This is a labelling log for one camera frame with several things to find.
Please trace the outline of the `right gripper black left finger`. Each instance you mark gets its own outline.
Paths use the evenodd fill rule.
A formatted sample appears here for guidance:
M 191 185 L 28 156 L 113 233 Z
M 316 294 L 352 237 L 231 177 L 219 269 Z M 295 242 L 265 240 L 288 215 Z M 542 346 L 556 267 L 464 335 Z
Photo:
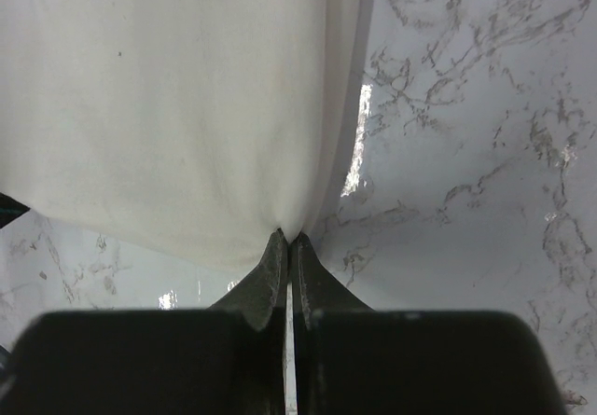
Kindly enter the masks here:
M 56 311 L 1 372 L 5 414 L 280 414 L 285 236 L 206 309 Z

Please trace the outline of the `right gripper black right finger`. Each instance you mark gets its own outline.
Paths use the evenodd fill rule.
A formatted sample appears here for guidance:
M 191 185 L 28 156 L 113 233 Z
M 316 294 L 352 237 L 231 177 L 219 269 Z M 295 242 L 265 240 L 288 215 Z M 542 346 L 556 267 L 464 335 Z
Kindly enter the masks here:
M 563 414 L 544 352 L 500 311 L 375 311 L 289 248 L 301 414 Z

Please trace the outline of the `cream t shirt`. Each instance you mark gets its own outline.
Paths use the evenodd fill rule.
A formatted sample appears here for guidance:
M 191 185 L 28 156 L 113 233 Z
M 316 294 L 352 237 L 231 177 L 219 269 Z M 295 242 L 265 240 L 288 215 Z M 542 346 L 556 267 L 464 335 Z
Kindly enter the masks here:
M 1 0 L 1 191 L 211 267 L 312 229 L 361 0 Z

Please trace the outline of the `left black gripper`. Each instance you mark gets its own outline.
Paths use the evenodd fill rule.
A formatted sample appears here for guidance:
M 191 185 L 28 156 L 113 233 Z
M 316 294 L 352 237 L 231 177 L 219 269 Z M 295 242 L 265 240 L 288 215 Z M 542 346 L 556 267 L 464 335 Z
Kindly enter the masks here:
M 0 228 L 10 224 L 28 211 L 29 208 L 26 205 L 0 194 Z

